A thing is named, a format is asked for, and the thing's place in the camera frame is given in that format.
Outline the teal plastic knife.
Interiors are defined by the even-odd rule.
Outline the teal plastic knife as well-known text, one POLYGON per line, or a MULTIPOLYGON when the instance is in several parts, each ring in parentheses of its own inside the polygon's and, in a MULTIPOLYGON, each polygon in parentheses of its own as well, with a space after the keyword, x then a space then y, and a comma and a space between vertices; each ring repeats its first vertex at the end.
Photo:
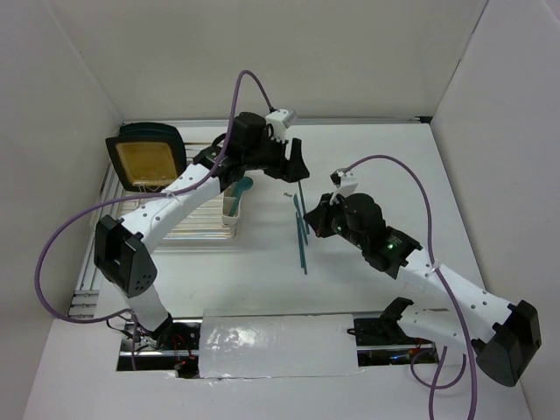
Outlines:
POLYGON ((297 182, 297 186, 298 186, 298 191, 299 191, 299 199, 300 199, 300 202, 301 202, 302 213, 305 214, 305 196, 304 196, 301 180, 299 180, 297 182))

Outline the teal plastic spoon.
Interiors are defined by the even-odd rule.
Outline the teal plastic spoon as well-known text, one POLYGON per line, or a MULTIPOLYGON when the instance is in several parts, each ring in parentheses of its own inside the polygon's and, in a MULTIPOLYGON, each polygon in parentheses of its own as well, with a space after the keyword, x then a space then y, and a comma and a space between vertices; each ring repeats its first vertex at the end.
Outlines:
POLYGON ((228 213, 229 217, 234 217, 236 215, 237 209, 238 209, 239 204, 241 202, 242 195, 246 191, 250 190, 252 188, 253 184, 254 184, 254 180, 250 177, 243 177, 237 182, 237 184, 235 186, 235 189, 234 189, 234 192, 233 192, 233 195, 232 195, 232 197, 234 198, 234 201, 233 201, 233 205, 231 206, 230 211, 228 213))

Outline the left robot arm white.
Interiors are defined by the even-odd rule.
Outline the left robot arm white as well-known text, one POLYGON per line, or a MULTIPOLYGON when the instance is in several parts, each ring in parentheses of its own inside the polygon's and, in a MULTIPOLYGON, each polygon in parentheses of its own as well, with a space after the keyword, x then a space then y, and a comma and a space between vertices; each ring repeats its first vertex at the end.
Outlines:
POLYGON ((280 108, 266 116, 242 112, 227 132, 200 151, 159 198, 120 219, 109 215, 96 224, 94 264, 123 295, 142 328, 141 337, 154 349, 172 341, 172 315, 154 286, 158 270, 152 253, 183 219, 219 196, 246 172, 261 170, 273 179, 297 183, 310 173, 302 142, 287 138, 294 111, 280 108))

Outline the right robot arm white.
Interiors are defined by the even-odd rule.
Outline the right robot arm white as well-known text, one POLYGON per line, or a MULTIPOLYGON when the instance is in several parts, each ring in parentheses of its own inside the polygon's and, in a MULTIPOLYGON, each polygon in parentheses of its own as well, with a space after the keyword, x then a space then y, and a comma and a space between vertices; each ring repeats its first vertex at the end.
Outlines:
POLYGON ((511 303, 432 262, 419 241, 386 223, 380 206, 365 193, 336 199, 326 193, 304 220, 318 238, 340 236, 372 268, 434 299, 423 307, 396 298, 383 313, 386 340, 419 336, 462 353, 472 350, 480 370, 500 385, 513 387, 521 379, 542 344, 532 304, 511 303))

